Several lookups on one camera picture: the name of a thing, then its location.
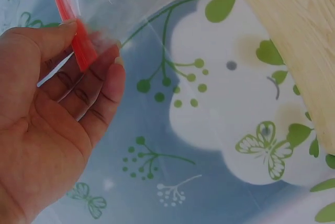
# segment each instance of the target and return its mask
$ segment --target red zip lock strip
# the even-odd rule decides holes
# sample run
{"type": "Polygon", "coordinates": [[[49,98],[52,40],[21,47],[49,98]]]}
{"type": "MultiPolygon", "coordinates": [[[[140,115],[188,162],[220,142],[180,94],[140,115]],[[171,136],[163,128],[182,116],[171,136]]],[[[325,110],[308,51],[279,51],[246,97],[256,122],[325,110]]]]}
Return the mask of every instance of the red zip lock strip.
{"type": "MultiPolygon", "coordinates": [[[[68,0],[55,1],[63,21],[76,18],[68,0]]],[[[76,21],[78,28],[77,34],[74,36],[72,41],[72,49],[74,51],[80,70],[85,72],[88,67],[98,58],[98,55],[89,38],[85,25],[78,18],[76,21]]]]}

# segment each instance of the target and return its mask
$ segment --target light wood surface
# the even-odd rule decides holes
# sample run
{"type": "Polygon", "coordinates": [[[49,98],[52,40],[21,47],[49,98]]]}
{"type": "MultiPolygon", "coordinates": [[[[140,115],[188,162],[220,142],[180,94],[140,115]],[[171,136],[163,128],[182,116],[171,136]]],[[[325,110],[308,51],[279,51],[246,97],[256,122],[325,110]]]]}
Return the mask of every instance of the light wood surface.
{"type": "Polygon", "coordinates": [[[246,0],[268,30],[311,115],[335,154],[335,0],[246,0]]]}

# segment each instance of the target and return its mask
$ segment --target green dot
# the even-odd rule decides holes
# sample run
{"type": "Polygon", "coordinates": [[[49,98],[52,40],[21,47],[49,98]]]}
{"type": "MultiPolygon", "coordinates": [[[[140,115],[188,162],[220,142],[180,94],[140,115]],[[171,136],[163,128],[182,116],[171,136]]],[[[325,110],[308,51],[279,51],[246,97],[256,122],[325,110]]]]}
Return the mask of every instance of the green dot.
{"type": "Polygon", "coordinates": [[[168,78],[168,77],[165,77],[162,81],[162,84],[166,87],[170,86],[171,85],[171,79],[168,78]]]}
{"type": "Polygon", "coordinates": [[[207,85],[206,84],[199,84],[198,91],[206,92],[207,91],[207,85]]]}
{"type": "Polygon", "coordinates": [[[136,138],[136,144],[138,145],[145,145],[146,139],[142,136],[136,138]]]}
{"type": "Polygon", "coordinates": [[[196,79],[196,76],[195,76],[194,74],[189,74],[189,75],[187,75],[187,80],[188,80],[189,82],[194,82],[195,79],[196,79]]]}
{"type": "Polygon", "coordinates": [[[202,68],[202,67],[204,67],[204,65],[205,65],[205,62],[204,62],[204,60],[202,60],[201,58],[198,58],[198,59],[196,59],[195,61],[194,61],[194,65],[197,67],[197,68],[202,68]]]}
{"type": "Polygon", "coordinates": [[[161,103],[161,102],[164,101],[164,99],[165,99],[165,96],[164,96],[163,93],[161,93],[161,92],[156,93],[156,95],[155,95],[156,102],[161,103]]]}
{"type": "Polygon", "coordinates": [[[196,99],[192,98],[192,99],[191,99],[191,105],[192,105],[193,107],[198,107],[198,101],[197,101],[196,99]]]}
{"type": "Polygon", "coordinates": [[[137,90],[142,93],[147,93],[150,90],[150,81],[142,79],[137,83],[137,90]]]}
{"type": "Polygon", "coordinates": [[[174,102],[174,107],[176,107],[176,108],[180,108],[180,107],[182,107],[182,105],[183,105],[183,103],[180,100],[176,100],[174,102]]]}
{"type": "Polygon", "coordinates": [[[173,88],[173,92],[174,92],[175,94],[178,94],[178,93],[180,92],[180,88],[179,88],[179,86],[174,87],[174,88],[173,88]]]}
{"type": "Polygon", "coordinates": [[[128,152],[129,152],[129,153],[133,153],[133,152],[135,152],[135,148],[134,148],[134,147],[129,147],[129,148],[128,148],[128,152]]]}

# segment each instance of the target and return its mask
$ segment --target green leaf print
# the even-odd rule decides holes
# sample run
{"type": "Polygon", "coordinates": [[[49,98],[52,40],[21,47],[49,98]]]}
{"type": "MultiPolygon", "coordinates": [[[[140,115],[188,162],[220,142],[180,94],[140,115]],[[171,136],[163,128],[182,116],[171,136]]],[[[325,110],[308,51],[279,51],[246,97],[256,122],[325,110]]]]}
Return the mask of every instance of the green leaf print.
{"type": "Polygon", "coordinates": [[[154,166],[154,162],[158,158],[170,158],[195,165],[194,161],[181,156],[154,152],[148,147],[147,141],[143,136],[137,137],[135,142],[137,145],[136,147],[130,146],[128,148],[129,157],[122,159],[124,163],[122,171],[126,173],[129,172],[131,178],[139,177],[143,181],[146,179],[154,179],[154,173],[159,170],[158,166],[154,166]],[[131,171],[131,167],[133,165],[135,165],[137,168],[131,171]]]}
{"type": "Polygon", "coordinates": [[[315,221],[319,223],[335,221],[335,202],[321,209],[315,216],[315,221]]]}
{"type": "Polygon", "coordinates": [[[287,71],[276,71],[271,77],[276,81],[277,85],[280,85],[285,81],[287,74],[287,71]]]}
{"type": "Polygon", "coordinates": [[[306,116],[306,118],[307,118],[309,121],[312,121],[309,112],[306,112],[306,113],[305,113],[305,116],[306,116]]]}
{"type": "Polygon", "coordinates": [[[260,43],[260,47],[256,50],[257,58],[271,65],[285,65],[272,40],[264,40],[260,43]]]}
{"type": "Polygon", "coordinates": [[[286,140],[293,148],[303,143],[310,135],[312,129],[301,124],[291,124],[288,128],[286,140]]]}
{"type": "Polygon", "coordinates": [[[324,191],[324,190],[328,190],[328,189],[332,189],[335,188],[335,178],[331,178],[329,180],[323,181],[319,184],[317,184],[316,186],[311,188],[311,192],[319,192],[319,191],[324,191]]]}
{"type": "Polygon", "coordinates": [[[328,154],[326,156],[326,163],[330,168],[335,169],[335,156],[328,154]]]}
{"type": "Polygon", "coordinates": [[[205,15],[208,21],[212,23],[219,23],[225,20],[232,8],[234,7],[236,0],[212,0],[210,1],[205,9],[205,15]]]}
{"type": "Polygon", "coordinates": [[[298,89],[298,86],[296,86],[296,85],[293,86],[293,92],[294,92],[295,95],[300,96],[300,91],[298,89]]]}
{"type": "Polygon", "coordinates": [[[87,202],[88,210],[94,219],[99,219],[103,214],[101,210],[107,207],[107,202],[103,197],[90,196],[90,187],[86,183],[76,183],[66,195],[71,199],[87,202]]]}
{"type": "Polygon", "coordinates": [[[315,138],[309,146],[309,155],[312,155],[315,158],[319,157],[319,142],[317,138],[315,138]]]}

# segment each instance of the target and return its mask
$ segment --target plastic tablecloth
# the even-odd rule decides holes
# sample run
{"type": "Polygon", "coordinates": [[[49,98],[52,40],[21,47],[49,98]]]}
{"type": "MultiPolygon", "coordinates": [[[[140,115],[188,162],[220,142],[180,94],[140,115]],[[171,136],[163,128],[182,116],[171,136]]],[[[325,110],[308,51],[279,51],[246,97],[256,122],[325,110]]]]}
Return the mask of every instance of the plastic tablecloth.
{"type": "MultiPolygon", "coordinates": [[[[0,4],[1,32],[60,22],[54,0],[0,4]]],[[[122,43],[121,107],[35,223],[335,221],[335,159],[243,0],[176,0],[122,43]]]]}

